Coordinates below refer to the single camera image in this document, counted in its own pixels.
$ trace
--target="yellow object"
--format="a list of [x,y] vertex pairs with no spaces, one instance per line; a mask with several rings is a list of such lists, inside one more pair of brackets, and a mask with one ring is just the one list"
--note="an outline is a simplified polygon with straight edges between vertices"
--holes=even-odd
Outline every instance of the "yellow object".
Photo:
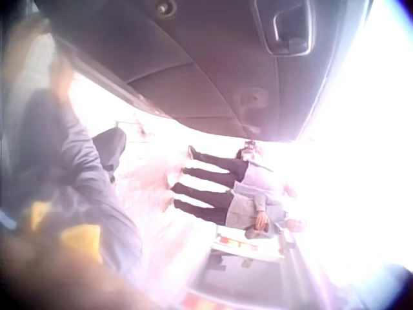
[[81,251],[96,262],[102,263],[99,253],[101,228],[97,225],[78,225],[65,229],[60,236],[64,247]]
[[196,306],[196,310],[215,310],[216,304],[209,300],[200,300]]
[[30,209],[30,229],[36,231],[41,220],[49,212],[49,203],[43,201],[35,201]]

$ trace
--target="person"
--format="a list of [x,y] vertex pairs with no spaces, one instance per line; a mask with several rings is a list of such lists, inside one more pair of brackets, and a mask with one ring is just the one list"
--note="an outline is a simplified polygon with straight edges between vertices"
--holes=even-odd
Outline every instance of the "person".
[[[31,17],[29,22],[26,36],[42,37],[43,31],[33,34],[30,29],[44,20]],[[19,35],[26,42],[22,32]],[[34,80],[16,83],[24,80],[21,74],[7,79],[10,92],[2,112],[8,124],[1,137],[2,146],[7,140],[4,145],[11,147],[1,158],[2,171],[10,167],[1,184],[2,211],[17,222],[9,233],[38,236],[51,247],[70,249],[142,288],[146,263],[140,233],[110,184],[125,134],[112,129],[92,140],[68,98],[73,70],[61,50],[54,53],[49,69],[46,87],[35,88]],[[18,88],[24,99],[16,96]]]
[[286,178],[281,173],[277,175],[271,169],[250,158],[243,159],[244,155],[250,157],[251,151],[249,148],[240,149],[236,158],[220,158],[203,154],[198,152],[193,146],[189,146],[188,152],[193,160],[215,165],[228,172],[220,173],[185,167],[182,169],[183,174],[223,185],[232,189],[235,193],[250,198],[253,198],[259,192],[275,197],[287,194],[296,198],[296,193],[291,189]]
[[298,233],[305,228],[304,221],[288,218],[283,204],[264,193],[252,199],[231,192],[199,191],[179,182],[171,191],[213,206],[202,208],[174,199],[175,208],[217,225],[244,230],[248,239],[272,238],[283,229]]

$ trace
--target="grey jacket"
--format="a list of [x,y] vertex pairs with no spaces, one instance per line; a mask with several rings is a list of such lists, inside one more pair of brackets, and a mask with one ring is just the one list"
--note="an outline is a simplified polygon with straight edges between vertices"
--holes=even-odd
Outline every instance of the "grey jacket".
[[[254,229],[258,211],[265,211],[270,218],[267,233],[258,233]],[[245,230],[247,238],[272,238],[279,233],[278,225],[283,226],[285,218],[283,204],[262,192],[253,198],[235,194],[228,210],[226,226]]]
[[[59,106],[56,100],[51,91],[40,90],[32,96],[28,105],[46,103],[48,108],[55,109]],[[69,227],[81,224],[100,226],[99,252],[103,263],[142,287],[145,266],[139,231],[120,207],[88,132],[80,124],[71,105],[66,105],[65,109],[61,116],[67,135],[62,141],[60,156],[66,180],[48,184],[52,189],[47,191],[52,192],[52,212],[42,220],[39,233],[51,242],[57,242],[61,232]],[[33,187],[36,184],[30,181],[27,185]]]

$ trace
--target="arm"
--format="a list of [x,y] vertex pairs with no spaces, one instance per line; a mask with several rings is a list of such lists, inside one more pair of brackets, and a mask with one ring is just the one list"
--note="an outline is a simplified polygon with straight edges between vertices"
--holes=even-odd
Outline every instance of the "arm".
[[257,212],[263,211],[265,212],[267,205],[267,196],[262,192],[257,193],[254,196],[254,206]]

